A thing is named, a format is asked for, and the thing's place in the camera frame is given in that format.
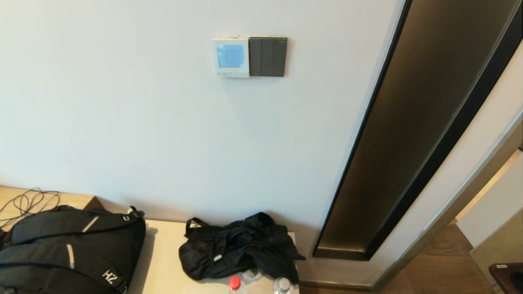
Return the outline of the white wall thermostat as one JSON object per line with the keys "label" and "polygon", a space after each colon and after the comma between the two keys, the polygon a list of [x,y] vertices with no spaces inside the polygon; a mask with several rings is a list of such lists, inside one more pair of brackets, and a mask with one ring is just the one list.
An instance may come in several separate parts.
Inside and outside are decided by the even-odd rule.
{"label": "white wall thermostat", "polygon": [[249,78],[249,39],[217,38],[212,40],[215,72],[219,78]]}

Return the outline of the black crumpled fabric bag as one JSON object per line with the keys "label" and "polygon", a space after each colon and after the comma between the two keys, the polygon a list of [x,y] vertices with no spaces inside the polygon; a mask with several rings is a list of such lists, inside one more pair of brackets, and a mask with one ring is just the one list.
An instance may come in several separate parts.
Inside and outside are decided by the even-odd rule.
{"label": "black crumpled fabric bag", "polygon": [[195,281],[256,268],[271,278],[286,278],[296,285],[299,274],[295,261],[306,260],[288,228],[263,212],[225,226],[192,218],[186,222],[185,237],[178,255],[183,271]]}

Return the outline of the red cap water bottle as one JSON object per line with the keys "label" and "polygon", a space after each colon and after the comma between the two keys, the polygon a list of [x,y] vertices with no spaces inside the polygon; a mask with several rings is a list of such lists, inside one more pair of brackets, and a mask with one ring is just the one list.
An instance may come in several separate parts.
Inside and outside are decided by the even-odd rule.
{"label": "red cap water bottle", "polygon": [[246,287],[239,276],[232,276],[228,281],[228,294],[247,294]]}

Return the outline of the grey cap clear bottle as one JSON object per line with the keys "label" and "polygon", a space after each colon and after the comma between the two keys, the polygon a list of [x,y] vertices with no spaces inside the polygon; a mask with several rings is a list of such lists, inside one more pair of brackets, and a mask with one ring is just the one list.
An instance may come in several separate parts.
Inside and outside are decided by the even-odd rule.
{"label": "grey cap clear bottle", "polygon": [[295,288],[289,279],[277,278],[273,281],[273,294],[295,294]]}

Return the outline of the black backpack with white print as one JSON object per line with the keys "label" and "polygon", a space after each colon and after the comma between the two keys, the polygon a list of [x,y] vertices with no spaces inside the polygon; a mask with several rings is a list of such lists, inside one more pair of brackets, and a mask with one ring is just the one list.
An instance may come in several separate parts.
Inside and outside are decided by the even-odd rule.
{"label": "black backpack with white print", "polygon": [[39,212],[0,229],[0,294],[128,294],[146,235],[144,212]]}

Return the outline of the dark brown wooden table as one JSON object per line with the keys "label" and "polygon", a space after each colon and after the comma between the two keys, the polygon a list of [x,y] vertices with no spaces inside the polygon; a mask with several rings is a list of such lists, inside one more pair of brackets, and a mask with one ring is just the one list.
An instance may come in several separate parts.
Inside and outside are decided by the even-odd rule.
{"label": "dark brown wooden table", "polygon": [[489,273],[504,294],[523,294],[523,263],[493,264]]}

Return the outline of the dark grey wall switch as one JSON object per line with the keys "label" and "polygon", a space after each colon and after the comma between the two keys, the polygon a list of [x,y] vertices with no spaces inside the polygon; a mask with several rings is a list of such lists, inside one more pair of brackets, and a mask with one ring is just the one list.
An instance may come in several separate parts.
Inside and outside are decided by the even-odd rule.
{"label": "dark grey wall switch", "polygon": [[250,37],[250,76],[282,78],[285,75],[287,44],[287,37]]}

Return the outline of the grey door frame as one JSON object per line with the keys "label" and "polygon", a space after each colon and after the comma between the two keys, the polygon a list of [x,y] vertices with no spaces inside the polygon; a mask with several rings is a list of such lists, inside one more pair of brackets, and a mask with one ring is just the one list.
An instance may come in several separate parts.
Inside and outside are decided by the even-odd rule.
{"label": "grey door frame", "polygon": [[474,199],[481,189],[505,165],[516,149],[523,145],[523,110],[519,110],[512,125],[493,147],[472,176],[450,199],[420,236],[373,284],[370,292],[385,288],[455,217]]}

